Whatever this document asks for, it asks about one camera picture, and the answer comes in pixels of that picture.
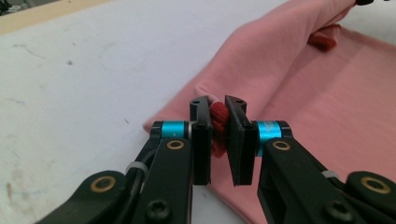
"blue ring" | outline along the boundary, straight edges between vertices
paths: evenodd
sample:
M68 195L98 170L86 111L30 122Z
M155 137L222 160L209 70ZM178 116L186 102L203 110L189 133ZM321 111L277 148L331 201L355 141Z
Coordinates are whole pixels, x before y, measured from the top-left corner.
M184 138L184 121L164 121L161 138Z
M264 144L271 138L282 137L282 130L276 121L256 121L259 127L259 152L258 157L262 157L262 151L264 150Z

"blue cylindrical spacer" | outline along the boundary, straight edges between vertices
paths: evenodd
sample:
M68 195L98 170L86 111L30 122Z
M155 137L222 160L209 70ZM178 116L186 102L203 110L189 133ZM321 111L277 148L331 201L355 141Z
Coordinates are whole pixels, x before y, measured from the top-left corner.
M262 157L262 151L264 150L264 144L267 140L275 137L282 137L282 130L276 121L256 121L259 127L259 152L258 157Z
M184 138L185 123L183 120L166 120L163 122L161 138Z

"white table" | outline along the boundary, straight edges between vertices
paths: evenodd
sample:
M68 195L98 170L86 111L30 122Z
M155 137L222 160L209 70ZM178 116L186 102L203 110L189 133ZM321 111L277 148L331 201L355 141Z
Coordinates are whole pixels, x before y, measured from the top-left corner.
M89 175L124 172L142 123L235 28L284 1L101 2L0 37L0 223L38 221ZM396 44L395 9L376 0L342 23ZM192 223L244 221L194 187Z

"table surface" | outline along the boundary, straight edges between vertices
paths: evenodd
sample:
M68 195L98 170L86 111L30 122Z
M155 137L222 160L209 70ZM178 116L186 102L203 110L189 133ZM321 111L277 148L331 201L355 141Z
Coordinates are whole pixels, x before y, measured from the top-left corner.
M0 18L1 223L34 223L89 175L124 172L148 139L143 122L233 30L284 1L99 2L68 11L54 4L78 0L60 1ZM377 0L341 23L396 44L395 9ZM45 20L18 26L46 11ZM192 223L244 220L194 187Z

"pink cloth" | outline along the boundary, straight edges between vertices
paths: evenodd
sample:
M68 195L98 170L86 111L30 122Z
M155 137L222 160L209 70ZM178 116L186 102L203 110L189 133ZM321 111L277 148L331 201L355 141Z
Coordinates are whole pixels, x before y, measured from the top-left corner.
M352 0L290 0L237 29L209 65L154 120L189 119L189 101L232 95L251 120L283 119L296 139L345 181L366 170L396 180L396 47L331 26ZM323 52L311 36L333 40ZM211 188L248 222L265 223L253 185L233 187L227 157L212 158Z

